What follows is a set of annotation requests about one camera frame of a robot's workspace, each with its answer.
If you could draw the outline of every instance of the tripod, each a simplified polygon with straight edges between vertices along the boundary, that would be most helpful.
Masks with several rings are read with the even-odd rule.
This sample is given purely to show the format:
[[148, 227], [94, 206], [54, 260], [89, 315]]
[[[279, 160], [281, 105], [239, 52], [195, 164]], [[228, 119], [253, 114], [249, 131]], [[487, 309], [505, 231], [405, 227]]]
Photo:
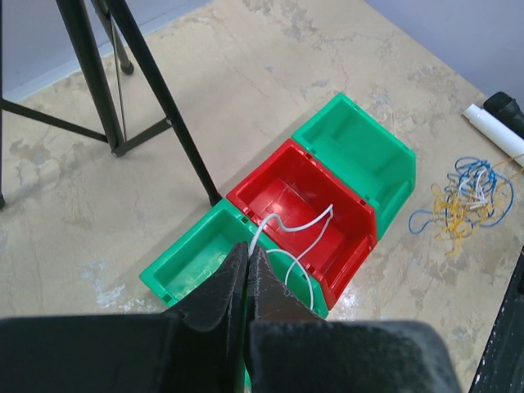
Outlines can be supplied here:
[[[209, 197], [210, 204], [214, 206], [218, 201], [220, 201], [221, 196], [211, 179], [206, 165], [192, 140], [191, 134], [183, 121], [182, 115], [180, 114], [180, 111], [162, 78], [162, 74], [146, 45], [146, 41], [144, 40], [126, 1], [91, 0], [91, 2], [107, 36], [109, 37], [109, 40], [111, 41], [111, 44], [113, 45], [115, 55], [120, 60], [120, 68], [127, 75], [131, 75], [134, 70], [133, 63], [129, 60], [127, 53], [125, 52], [124, 45], [120, 40], [120, 36], [116, 32], [113, 21], [120, 28], [122, 35], [129, 45], [129, 49], [134, 54], [138, 65], [142, 69], [142, 72], [151, 87], [151, 90], [155, 94], [156, 99], [165, 113], [165, 118], [129, 140], [127, 140], [125, 135], [125, 127], [124, 133], [122, 133], [116, 115], [115, 106], [111, 99], [109, 84], [107, 83], [102, 67], [102, 59], [98, 54], [97, 43], [89, 23], [84, 0], [56, 0], [56, 4], [60, 10], [62, 20], [64, 21], [65, 27], [70, 36], [73, 48], [75, 49], [80, 68], [84, 73], [89, 92], [91, 93], [104, 129], [104, 134], [3, 99], [2, 18], [0, 17], [0, 209], [6, 205], [2, 194], [2, 111], [8, 111], [72, 133], [83, 135], [87, 138], [105, 142], [109, 144], [111, 153], [117, 157], [123, 156], [125, 153], [141, 145], [145, 141], [148, 141], [159, 133], [163, 133], [165, 130], [172, 128], [182, 144], [187, 157], [191, 161], [196, 174], [201, 180]], [[0, 0], [0, 15], [1, 14], [2, 0]]]

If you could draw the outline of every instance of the black tripod leg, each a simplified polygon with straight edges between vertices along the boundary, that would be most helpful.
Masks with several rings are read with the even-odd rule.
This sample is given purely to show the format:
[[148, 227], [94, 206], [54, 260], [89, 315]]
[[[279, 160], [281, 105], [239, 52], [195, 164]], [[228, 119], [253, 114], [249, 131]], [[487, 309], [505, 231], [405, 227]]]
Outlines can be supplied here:
[[174, 99], [162, 78], [162, 74], [146, 45], [146, 41], [144, 40], [127, 3], [125, 0], [107, 0], [107, 6], [115, 19], [116, 24], [119, 26], [122, 35], [127, 41], [131, 52], [133, 52], [138, 65], [142, 69], [147, 82], [151, 86], [156, 99], [164, 110], [165, 115], [168, 120], [173, 123], [173, 129], [177, 134], [178, 140], [182, 144], [187, 157], [191, 161], [193, 168], [204, 185], [210, 198], [210, 203], [213, 206], [220, 201], [222, 197], [207, 171], [206, 165], [197, 150], [197, 146], [195, 146], [195, 143], [191, 138], [189, 130], [174, 103]]
[[120, 68], [126, 75], [131, 75], [134, 71], [133, 63], [129, 60], [128, 54], [125, 52], [124, 45], [120, 39], [118, 31], [115, 31], [115, 41], [113, 42], [113, 30], [111, 26], [111, 15], [107, 9], [105, 0], [91, 0], [95, 12], [97, 13], [98, 19], [104, 30], [106, 31], [107, 37], [113, 45], [113, 50], [116, 51], [116, 55], [120, 59]]
[[[3, 0], [0, 0], [0, 102], [3, 99], [3, 86], [2, 86], [2, 3]], [[3, 198], [2, 194], [2, 113], [3, 109], [0, 107], [0, 210], [6, 205], [6, 200]]]
[[124, 143], [84, 0], [56, 0], [111, 150]]

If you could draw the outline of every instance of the black object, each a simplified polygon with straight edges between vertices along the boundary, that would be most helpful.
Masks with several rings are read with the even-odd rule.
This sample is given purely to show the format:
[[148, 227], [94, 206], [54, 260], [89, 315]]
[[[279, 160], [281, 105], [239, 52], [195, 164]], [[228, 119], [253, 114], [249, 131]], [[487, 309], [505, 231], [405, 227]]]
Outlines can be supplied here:
[[515, 98], [505, 92], [495, 93], [484, 102], [484, 109], [524, 139], [524, 114]]
[[469, 391], [524, 392], [524, 248]]
[[[191, 134], [183, 121], [183, 117], [180, 115], [180, 112], [176, 107], [174, 99], [162, 78], [162, 74], [155, 63], [140, 30], [138, 29], [137, 23], [133, 18], [127, 3], [125, 0], [92, 0], [92, 3], [105, 31], [107, 32], [109, 40], [120, 59], [120, 68], [127, 75], [131, 75], [134, 71], [134, 65], [129, 61], [127, 54], [125, 53], [120, 36], [115, 33], [115, 37], [113, 37], [111, 31], [111, 18], [120, 27], [122, 35], [135, 55], [137, 63], [142, 68], [142, 72], [151, 86], [160, 106], [164, 110], [166, 117], [152, 125], [150, 128], [142, 131], [136, 137], [124, 140], [118, 117], [116, 115], [115, 106], [110, 95], [107, 79], [103, 72], [102, 60], [98, 54], [97, 45], [93, 36], [93, 30], [89, 23], [84, 0], [56, 0], [62, 20], [64, 21], [71, 43], [75, 49], [76, 56], [79, 59], [80, 67], [84, 73], [89, 92], [91, 93], [95, 107], [97, 108], [97, 113], [100, 117], [104, 134], [58, 119], [54, 116], [34, 111], [14, 102], [4, 100], [2, 96], [2, 78], [0, 76], [0, 147], [2, 146], [2, 111], [9, 111], [72, 133], [78, 133], [85, 137], [108, 143], [114, 156], [123, 156], [138, 145], [155, 137], [159, 133], [172, 128], [182, 144], [187, 157], [191, 161], [202, 185], [206, 189], [210, 204], [212, 206], [215, 205], [220, 201], [221, 196], [213, 183], [194, 141], [192, 140]], [[0, 18], [0, 31], [1, 30], [2, 21]], [[1, 64], [2, 44], [0, 40], [0, 74], [2, 73]], [[2, 195], [1, 150], [2, 149], [0, 148], [0, 209], [5, 206], [5, 201]]]
[[460, 391], [429, 326], [323, 321], [246, 243], [163, 314], [5, 319], [0, 337], [2, 392], [243, 392], [243, 358], [255, 393]]

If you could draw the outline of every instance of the blue-gray wall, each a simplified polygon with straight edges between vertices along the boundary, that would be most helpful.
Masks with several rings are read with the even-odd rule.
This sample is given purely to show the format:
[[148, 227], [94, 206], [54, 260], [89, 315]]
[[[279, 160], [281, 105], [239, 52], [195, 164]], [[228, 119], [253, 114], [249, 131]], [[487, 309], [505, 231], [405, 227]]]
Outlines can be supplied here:
[[524, 107], [523, 0], [367, 0], [485, 94]]
[[[149, 33], [209, 0], [128, 0], [142, 32]], [[107, 36], [86, 0], [102, 54], [111, 51]], [[3, 92], [13, 101], [79, 69], [54, 0], [3, 0]]]

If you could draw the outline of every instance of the plastic bin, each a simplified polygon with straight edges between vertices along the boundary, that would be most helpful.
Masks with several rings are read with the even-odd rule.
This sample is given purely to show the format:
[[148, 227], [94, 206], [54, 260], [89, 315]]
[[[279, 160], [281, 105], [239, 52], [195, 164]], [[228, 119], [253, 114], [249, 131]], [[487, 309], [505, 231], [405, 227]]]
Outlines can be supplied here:
[[[228, 201], [216, 204], [186, 234], [175, 242], [140, 278], [169, 307], [204, 282], [222, 264], [234, 244], [249, 242], [256, 226]], [[258, 244], [266, 250], [278, 248], [262, 233]], [[269, 255], [275, 274], [283, 280], [291, 258]], [[318, 282], [311, 278], [314, 312], [325, 318], [328, 308]], [[288, 287], [309, 307], [309, 287], [300, 268], [291, 271]]]
[[[300, 260], [320, 282], [329, 309], [377, 244], [373, 208], [291, 139], [238, 184], [228, 199], [257, 225], [274, 212], [288, 227], [308, 223], [333, 204], [334, 218], [326, 232]], [[264, 231], [283, 250], [299, 255], [317, 238], [325, 220], [288, 233], [273, 219]]]
[[415, 188], [415, 153], [343, 93], [292, 137], [373, 206], [382, 238]]

